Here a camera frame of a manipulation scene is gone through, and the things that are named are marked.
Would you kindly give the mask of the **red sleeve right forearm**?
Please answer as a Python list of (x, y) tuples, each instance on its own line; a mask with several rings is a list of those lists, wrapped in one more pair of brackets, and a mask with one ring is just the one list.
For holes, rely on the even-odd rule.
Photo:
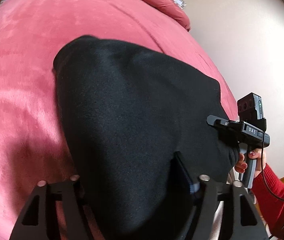
[(266, 165), (263, 172), (254, 178), (252, 191), (270, 232), (284, 239), (284, 202), (275, 198), (268, 188), (284, 199), (284, 183), (275, 175), (271, 167)]

